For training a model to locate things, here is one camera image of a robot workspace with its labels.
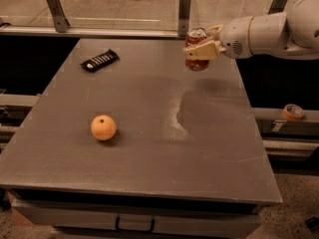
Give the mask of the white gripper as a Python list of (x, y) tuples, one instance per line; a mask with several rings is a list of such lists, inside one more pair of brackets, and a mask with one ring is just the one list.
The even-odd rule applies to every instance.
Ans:
[(183, 49), (187, 60), (215, 60), (221, 53), (232, 59), (246, 59), (252, 56), (249, 47), (249, 29), (252, 16), (238, 18), (227, 23), (214, 25), (206, 29), (209, 37), (219, 41), (205, 41)]

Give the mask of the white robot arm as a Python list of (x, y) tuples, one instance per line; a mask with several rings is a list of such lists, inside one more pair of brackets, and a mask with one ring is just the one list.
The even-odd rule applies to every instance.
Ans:
[(237, 18), (207, 28), (207, 37), (183, 49), (188, 60), (269, 55), (286, 60), (319, 58), (319, 0), (297, 0), (288, 12)]

